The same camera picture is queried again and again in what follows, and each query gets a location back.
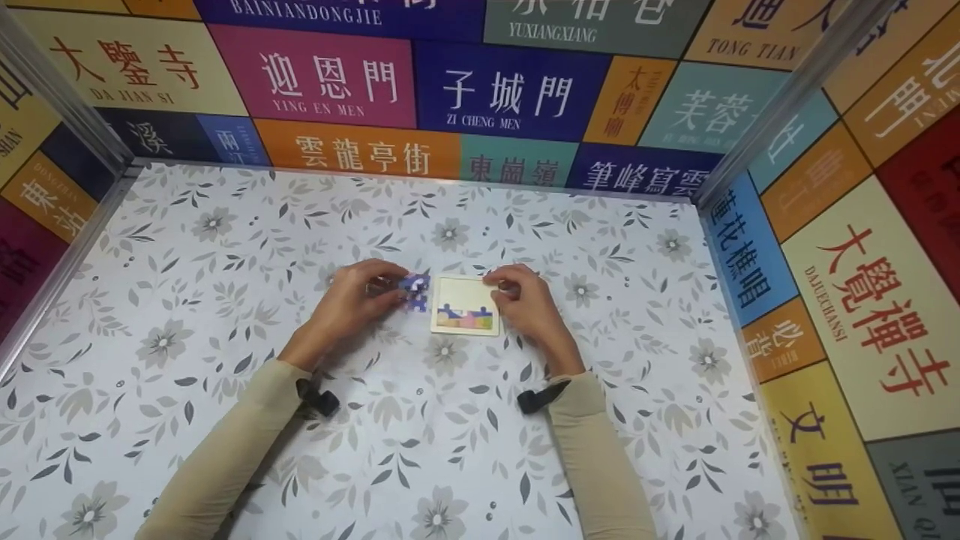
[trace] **red panel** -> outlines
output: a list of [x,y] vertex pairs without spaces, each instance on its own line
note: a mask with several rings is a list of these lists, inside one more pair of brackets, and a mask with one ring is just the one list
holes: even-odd
[[57,265],[67,244],[0,199],[0,341]]
[[876,174],[960,299],[960,109],[900,150]]

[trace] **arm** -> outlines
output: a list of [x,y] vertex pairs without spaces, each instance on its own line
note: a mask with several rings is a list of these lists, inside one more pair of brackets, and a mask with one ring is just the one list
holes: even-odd
[[247,390],[163,489],[135,540],[209,540],[297,407],[297,380],[309,379],[319,358],[341,339],[398,306],[403,291],[367,297],[367,283],[407,271],[365,260],[337,271],[310,320],[294,331],[277,360],[253,375]]
[[522,264],[489,274],[489,284],[508,282],[519,293],[492,293],[504,317],[533,338],[553,375],[569,385],[550,406],[550,421],[586,540],[653,540],[657,537],[640,479],[607,416],[600,383],[587,373],[544,280]]
[[592,373],[570,380],[548,407],[586,540],[654,540],[657,528],[640,479],[616,437]]
[[297,380],[309,378],[310,373],[283,361],[260,368],[170,479],[135,539],[212,538],[300,406]]

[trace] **wrist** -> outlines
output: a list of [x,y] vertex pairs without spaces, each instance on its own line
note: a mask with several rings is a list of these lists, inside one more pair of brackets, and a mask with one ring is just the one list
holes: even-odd
[[336,344],[335,341],[328,333],[304,325],[294,331],[277,359],[303,371],[313,372],[320,364],[321,357]]
[[580,375],[587,370],[583,359],[580,357],[577,342],[569,332],[547,341],[540,348],[543,350],[544,359],[550,368],[550,375],[553,377]]

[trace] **white card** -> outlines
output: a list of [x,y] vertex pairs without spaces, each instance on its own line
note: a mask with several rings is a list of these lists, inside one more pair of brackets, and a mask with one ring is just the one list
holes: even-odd
[[500,335],[500,311],[490,297],[496,285],[482,278],[440,275],[430,282],[433,308],[430,331],[465,335]]

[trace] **floral tablecloth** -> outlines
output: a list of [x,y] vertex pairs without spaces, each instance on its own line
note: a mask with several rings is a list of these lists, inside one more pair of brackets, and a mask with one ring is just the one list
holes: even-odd
[[[132,538],[341,265],[550,282],[660,535],[796,538],[693,207],[213,167],[144,171],[0,389],[0,539]],[[372,329],[249,484],[230,538],[581,537],[531,343]]]

